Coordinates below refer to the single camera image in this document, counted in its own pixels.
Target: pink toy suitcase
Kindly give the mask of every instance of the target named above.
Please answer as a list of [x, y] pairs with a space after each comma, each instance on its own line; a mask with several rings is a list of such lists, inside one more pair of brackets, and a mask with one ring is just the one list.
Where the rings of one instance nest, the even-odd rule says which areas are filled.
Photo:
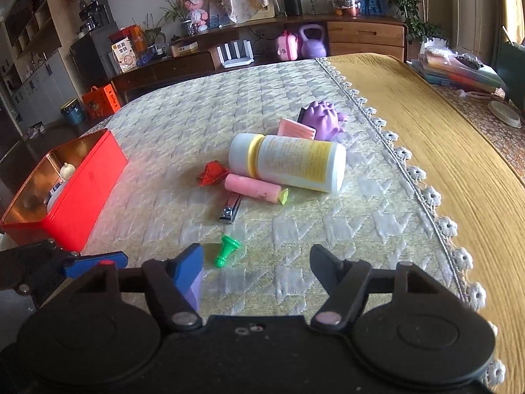
[[282, 61], [295, 61], [299, 56], [299, 39], [296, 35], [284, 30], [275, 40], [277, 56]]

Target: lace trim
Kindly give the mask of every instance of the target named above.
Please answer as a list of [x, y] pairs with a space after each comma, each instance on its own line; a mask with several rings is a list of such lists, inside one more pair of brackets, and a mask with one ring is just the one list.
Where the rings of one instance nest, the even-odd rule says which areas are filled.
[[[447, 216], [439, 216], [436, 208], [441, 204], [441, 194], [432, 186], [424, 183], [426, 173], [416, 166], [409, 166], [406, 162], [412, 157], [412, 153], [405, 147], [395, 147], [394, 142], [399, 136], [388, 130], [386, 120], [374, 116], [377, 110], [364, 106], [366, 98], [359, 97], [359, 90], [352, 89], [352, 84], [346, 81], [346, 77], [341, 75], [326, 57], [317, 59], [317, 62], [328, 73], [330, 77], [343, 90], [347, 97], [359, 108], [362, 115], [368, 120], [372, 129], [377, 133], [385, 149], [392, 157], [390, 160], [401, 170], [405, 179], [414, 188], [415, 195], [423, 210], [428, 216], [432, 227], [445, 251], [445, 256], [449, 266], [454, 270], [453, 281], [458, 286], [459, 297], [468, 304], [474, 311], [479, 311], [486, 303], [487, 294], [479, 283], [473, 283], [468, 279], [468, 272], [473, 269], [472, 256], [463, 247], [457, 248], [452, 238], [457, 236], [458, 225]], [[494, 335], [498, 334], [498, 328], [489, 322], [493, 328]], [[493, 360], [481, 378], [482, 382], [490, 387], [494, 387], [505, 379], [505, 365], [500, 360]]]

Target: power outlet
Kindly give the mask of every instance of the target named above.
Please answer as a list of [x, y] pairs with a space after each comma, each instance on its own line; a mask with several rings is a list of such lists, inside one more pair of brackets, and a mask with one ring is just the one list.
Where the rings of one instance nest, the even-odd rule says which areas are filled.
[[266, 38], [266, 30], [265, 29], [256, 29], [255, 33], [256, 33], [256, 35], [258, 35], [261, 38]]

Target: pink chalk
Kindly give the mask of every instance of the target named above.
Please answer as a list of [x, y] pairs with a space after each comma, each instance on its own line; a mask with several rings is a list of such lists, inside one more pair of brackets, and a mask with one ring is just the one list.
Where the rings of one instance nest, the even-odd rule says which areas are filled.
[[277, 136], [311, 139], [316, 137], [316, 129], [289, 119], [281, 119]]
[[288, 188], [269, 182], [258, 181], [250, 177], [238, 176], [230, 173], [224, 181], [224, 188], [237, 194], [258, 198], [272, 203], [284, 204], [288, 198]]

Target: metal screw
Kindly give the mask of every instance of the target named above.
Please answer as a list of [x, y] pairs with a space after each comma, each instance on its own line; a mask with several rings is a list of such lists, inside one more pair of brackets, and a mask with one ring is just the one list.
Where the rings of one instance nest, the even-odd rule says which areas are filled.
[[197, 322], [197, 316], [193, 313], [177, 313], [172, 315], [172, 322], [178, 326], [192, 326]]
[[342, 319], [340, 314], [333, 311], [325, 311], [316, 315], [317, 322], [325, 326], [336, 326]]
[[235, 333], [241, 336], [249, 335], [250, 331], [246, 327], [237, 327]]
[[18, 291], [24, 295], [27, 295], [30, 292], [30, 287], [27, 284], [21, 284], [18, 287]]

